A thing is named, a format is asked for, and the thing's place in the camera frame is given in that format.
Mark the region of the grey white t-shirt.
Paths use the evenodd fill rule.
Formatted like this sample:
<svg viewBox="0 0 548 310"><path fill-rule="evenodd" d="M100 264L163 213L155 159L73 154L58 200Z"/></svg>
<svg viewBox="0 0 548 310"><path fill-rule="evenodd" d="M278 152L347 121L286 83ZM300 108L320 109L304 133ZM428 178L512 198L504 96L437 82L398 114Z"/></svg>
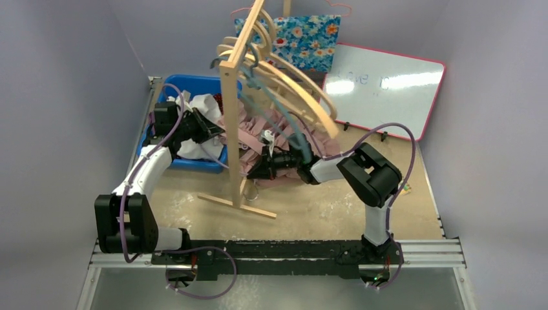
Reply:
<svg viewBox="0 0 548 310"><path fill-rule="evenodd" d="M178 113L183 115L176 133L184 140L177 156L187 160L217 160L224 148L218 136L224 129L218 126L222 113L214 95L191 96L185 90L174 100L181 108Z"/></svg>

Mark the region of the red polka dot skirt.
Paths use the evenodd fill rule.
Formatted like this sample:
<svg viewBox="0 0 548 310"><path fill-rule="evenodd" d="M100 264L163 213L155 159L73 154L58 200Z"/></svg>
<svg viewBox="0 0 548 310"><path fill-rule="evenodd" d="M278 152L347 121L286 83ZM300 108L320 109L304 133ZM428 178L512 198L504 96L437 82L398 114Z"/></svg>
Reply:
<svg viewBox="0 0 548 310"><path fill-rule="evenodd" d="M222 94L218 93L218 94L215 94L213 97L214 97L215 101L218 104L218 108L219 108L221 114L223 114L224 113L224 105L223 105L223 100L222 100Z"/></svg>

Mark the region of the blue-grey plastic hanger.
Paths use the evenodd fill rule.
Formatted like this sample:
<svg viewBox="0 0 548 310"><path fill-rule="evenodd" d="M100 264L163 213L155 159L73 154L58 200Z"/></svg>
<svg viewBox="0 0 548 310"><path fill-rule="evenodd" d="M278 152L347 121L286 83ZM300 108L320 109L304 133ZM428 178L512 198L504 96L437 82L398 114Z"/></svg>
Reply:
<svg viewBox="0 0 548 310"><path fill-rule="evenodd" d="M261 91L273 104L273 108L277 109L284 117L288 118L288 121L295 130L295 132L299 132L298 126L295 123L295 119L290 116L290 109L284 107L280 104L279 100L274 98L273 93L275 92L270 87L266 88L267 83L264 81L258 80L258 74L255 74L253 76L249 75L248 70L244 70L244 76L246 78L250 77L250 81L246 81L244 79L239 79L237 76L237 69L242 68L241 65L234 65L233 63L229 62L227 60L227 57L216 57L212 60L210 64L211 68L217 67L220 72L220 78L221 78L221 87L222 87L222 96L224 99L224 112L225 117L228 120L229 127L227 130L228 133L228 145L229 147L234 147L236 145L236 125L235 125L235 117L230 116L230 113L235 113L237 111L237 101L241 100L243 103L247 104L249 107L251 107L257 114L260 114L261 116L265 117L265 119L268 119L266 117L265 110L262 109L262 105L255 103L249 96L245 95L241 90L239 90L236 86L238 82L241 82L245 85L247 85L247 88L253 88L255 90Z"/></svg>

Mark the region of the blue floral cloth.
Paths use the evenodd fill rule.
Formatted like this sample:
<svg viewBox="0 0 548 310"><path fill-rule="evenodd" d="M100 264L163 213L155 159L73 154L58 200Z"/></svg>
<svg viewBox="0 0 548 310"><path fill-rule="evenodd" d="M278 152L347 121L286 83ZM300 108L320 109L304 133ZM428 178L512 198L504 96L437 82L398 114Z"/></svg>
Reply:
<svg viewBox="0 0 548 310"><path fill-rule="evenodd" d="M309 15L273 19L272 52L301 71L327 73L341 24L340 15Z"/></svg>

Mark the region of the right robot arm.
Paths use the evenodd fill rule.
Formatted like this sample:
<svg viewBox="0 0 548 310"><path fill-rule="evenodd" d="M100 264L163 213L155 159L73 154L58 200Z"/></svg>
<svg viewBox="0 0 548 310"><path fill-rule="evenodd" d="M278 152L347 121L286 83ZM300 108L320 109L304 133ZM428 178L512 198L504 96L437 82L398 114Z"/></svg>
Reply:
<svg viewBox="0 0 548 310"><path fill-rule="evenodd" d="M388 254L392 243L389 208L402 174L371 145L362 143L347 155L334 159L312 156L304 159L303 151L263 147L258 161L248 172L252 180L275 180L283 170L294 169L308 185L327 181L346 180L365 206L365 228L361 237L364 257L372 263L380 262Z"/></svg>

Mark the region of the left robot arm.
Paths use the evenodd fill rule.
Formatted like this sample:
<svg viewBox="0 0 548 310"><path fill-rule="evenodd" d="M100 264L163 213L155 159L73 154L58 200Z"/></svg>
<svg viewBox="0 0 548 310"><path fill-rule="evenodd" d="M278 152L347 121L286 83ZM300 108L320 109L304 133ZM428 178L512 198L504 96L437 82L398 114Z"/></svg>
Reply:
<svg viewBox="0 0 548 310"><path fill-rule="evenodd" d="M167 251L176 264L192 258L187 230L159 227L148 197L177 158L182 142L203 143L224 132L217 121L216 116L208 116L197 107L182 110L174 101L155 105L136 163L119 186L94 202L102 252L130 255Z"/></svg>

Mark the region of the blue plastic bin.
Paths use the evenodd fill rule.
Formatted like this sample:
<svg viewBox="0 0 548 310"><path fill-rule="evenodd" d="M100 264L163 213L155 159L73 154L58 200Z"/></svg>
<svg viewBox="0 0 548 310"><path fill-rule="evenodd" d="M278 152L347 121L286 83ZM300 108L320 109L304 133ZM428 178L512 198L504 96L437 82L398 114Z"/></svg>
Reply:
<svg viewBox="0 0 548 310"><path fill-rule="evenodd" d="M207 77L207 76L193 76L185 74L174 74L164 79L165 83L172 84L179 88L179 90L187 90L191 94L191 98L195 95L202 94L220 94L221 93L221 84L219 77ZM177 93L172 88L167 88L165 92L157 92L158 96L154 99L154 103L166 101L166 96L177 96ZM142 134L140 138L139 146L136 149L136 156L140 155L142 148L142 143L146 137L147 129ZM218 158L223 164L227 165L227 149L224 147L220 156ZM220 174L224 168L219 165L217 162L211 160L210 157L207 157L206 160L189 160L186 158L175 159L170 169L182 169L188 171L197 171L197 172L206 172L212 174Z"/></svg>

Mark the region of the wooden clothes rack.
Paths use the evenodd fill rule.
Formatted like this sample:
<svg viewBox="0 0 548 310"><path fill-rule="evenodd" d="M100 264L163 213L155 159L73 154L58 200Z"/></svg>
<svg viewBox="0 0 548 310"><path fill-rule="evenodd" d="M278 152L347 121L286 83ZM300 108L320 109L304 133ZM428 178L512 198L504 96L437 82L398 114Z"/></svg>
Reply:
<svg viewBox="0 0 548 310"><path fill-rule="evenodd" d="M270 15L264 9L264 0L256 0L249 8L246 22L238 37L225 37L224 41L231 45L227 50L218 51L222 58L218 62L220 70L221 91L224 104L224 123L227 134L228 151L228 171L230 177L231 199L225 200L208 194L198 193L197 198L211 202L217 205L230 207L244 212L250 212L269 219L276 219L277 215L262 209L257 209L244 205L242 197L246 188L247 179L240 173L240 153L239 153L239 126L238 126L238 99L237 99L237 81L243 80L244 61L249 59L249 51L255 51L253 60L260 67L260 74L269 82L285 82L285 87L292 92L297 90L298 85L278 68L264 61L267 57L277 63L290 68L290 64L277 59L272 54L272 36L276 34L275 27Z"/></svg>

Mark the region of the orange card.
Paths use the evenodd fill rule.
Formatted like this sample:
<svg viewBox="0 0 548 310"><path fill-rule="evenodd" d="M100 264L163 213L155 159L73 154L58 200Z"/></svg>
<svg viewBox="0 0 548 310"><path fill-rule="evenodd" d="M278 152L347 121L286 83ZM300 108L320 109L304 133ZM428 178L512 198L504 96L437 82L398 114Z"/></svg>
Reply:
<svg viewBox="0 0 548 310"><path fill-rule="evenodd" d="M410 186L410 184L409 184L409 183L405 183L405 184L403 185L403 188L402 188L401 191L400 191L400 195L409 194L409 193L411 193L411 191L412 191L412 187Z"/></svg>

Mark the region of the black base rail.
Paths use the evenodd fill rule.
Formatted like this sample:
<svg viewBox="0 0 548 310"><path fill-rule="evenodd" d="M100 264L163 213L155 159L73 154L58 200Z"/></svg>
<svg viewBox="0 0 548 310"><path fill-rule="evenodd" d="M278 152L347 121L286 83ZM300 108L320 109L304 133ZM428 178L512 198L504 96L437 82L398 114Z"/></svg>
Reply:
<svg viewBox="0 0 548 310"><path fill-rule="evenodd" d="M122 254L95 248L91 267L182 271L198 281L220 275L338 276L385 282L404 268L465 267L459 240L402 240L369 256L359 240L195 240L189 254L143 254L127 263Z"/></svg>

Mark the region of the whiteboard with pink frame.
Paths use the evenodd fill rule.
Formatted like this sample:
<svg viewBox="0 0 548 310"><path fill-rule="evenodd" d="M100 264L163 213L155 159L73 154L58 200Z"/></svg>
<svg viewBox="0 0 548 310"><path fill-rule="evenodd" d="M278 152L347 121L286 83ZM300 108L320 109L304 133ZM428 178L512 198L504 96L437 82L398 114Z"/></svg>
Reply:
<svg viewBox="0 0 548 310"><path fill-rule="evenodd" d="M385 123L385 132L417 141L425 134L445 75L440 61L339 43L323 91L336 108L336 122L361 129Z"/></svg>

